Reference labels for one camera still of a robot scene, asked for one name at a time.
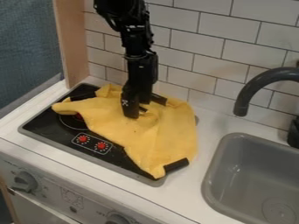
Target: yellow cloth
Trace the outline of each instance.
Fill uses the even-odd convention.
[[[97,97],[52,105],[61,115],[80,113],[87,127],[122,145],[128,156],[144,171],[159,179],[164,166],[183,158],[189,161],[197,153],[195,117],[187,102],[168,99],[166,107],[155,102],[142,105],[148,111],[137,120],[122,113],[120,86],[107,85]]]

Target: sink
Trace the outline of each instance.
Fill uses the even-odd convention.
[[[256,136],[225,136],[202,185],[214,210],[251,224],[299,224],[299,150]]]

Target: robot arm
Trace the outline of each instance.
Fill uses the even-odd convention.
[[[143,0],[94,0],[94,8],[116,32],[121,33],[129,78],[122,89],[122,110],[139,117],[139,104],[149,104],[157,81],[158,57],[150,50],[153,33],[150,14]]]

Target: blue fabric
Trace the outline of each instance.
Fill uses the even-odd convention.
[[[52,0],[0,0],[0,108],[58,73]]]

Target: white tile wall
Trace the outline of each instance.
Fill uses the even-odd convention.
[[[247,81],[250,81],[256,75],[266,72],[267,69],[260,68],[256,66],[251,66],[249,69],[249,73],[247,76]],[[272,89],[278,92],[290,94],[290,95],[298,95],[299,96],[299,84],[294,81],[279,81],[274,84],[270,84],[266,86],[267,89]]]
[[[167,81],[167,75],[168,75],[168,68],[166,66],[162,66],[162,65],[159,65],[159,68],[158,68],[158,72],[159,72],[159,80],[160,81]]]
[[[258,67],[275,68],[282,66],[285,55],[285,50],[227,40],[223,59]]]
[[[145,0],[145,2],[150,4],[162,4],[172,6],[173,0]]]
[[[296,1],[235,0],[232,15],[277,24],[295,25],[299,14]]]
[[[207,35],[254,43],[260,24],[248,19],[201,13],[198,30]]]
[[[236,100],[240,90],[244,87],[244,84],[240,84],[237,82],[229,81],[229,80],[221,80],[217,81],[215,94],[219,96],[225,96],[227,98]],[[251,100],[252,104],[268,107],[273,91],[267,89],[261,89]]]
[[[125,53],[125,49],[122,47],[121,38],[111,35],[105,35],[105,50],[112,53]]]
[[[228,15],[231,10],[232,0],[174,0],[178,8],[193,11],[207,11]]]
[[[124,70],[124,58],[120,54],[87,48],[88,60],[103,66]]]
[[[155,34],[155,45],[170,46],[170,29],[152,25],[151,30]]]
[[[262,23],[258,44],[299,51],[299,27]]]
[[[299,97],[289,94],[275,93],[270,108],[290,114],[298,114]]]
[[[151,4],[149,6],[150,22],[183,31],[195,32],[198,29],[199,13],[179,10]]]
[[[128,79],[128,74],[113,68],[107,68],[107,80],[119,85],[124,85]]]
[[[172,31],[170,45],[174,49],[219,58],[223,43],[222,38],[212,38],[186,31]]]
[[[159,81],[156,84],[156,92],[162,95],[167,95],[171,97],[176,97],[183,101],[188,100],[188,88],[179,87],[176,85],[172,85],[170,83]]]
[[[299,52],[288,52],[286,61],[284,62],[285,67],[296,67],[299,59]]]
[[[188,52],[180,52],[166,47],[154,46],[153,50],[159,55],[161,64],[171,67],[191,70],[193,54]]]
[[[119,36],[119,33],[112,30],[110,26],[106,23],[104,18],[93,13],[85,13],[85,28],[89,31],[102,32]]]
[[[88,67],[90,75],[97,78],[106,79],[106,68],[104,66],[100,66],[89,62]]]
[[[238,82],[245,81],[247,70],[248,65],[202,55],[195,55],[193,65],[194,72]]]
[[[104,49],[104,34],[95,31],[86,31],[87,45],[99,49]]]
[[[212,94],[216,85],[216,78],[170,67],[168,82]]]
[[[120,34],[85,0],[89,73],[123,84],[128,74]],[[299,60],[299,1],[148,0],[153,50],[159,56],[154,89],[233,116],[245,83]],[[251,101],[244,119],[288,130],[299,113],[299,83],[271,84]]]
[[[217,95],[190,90],[189,103],[198,107],[216,110],[226,115],[233,115],[234,101]]]

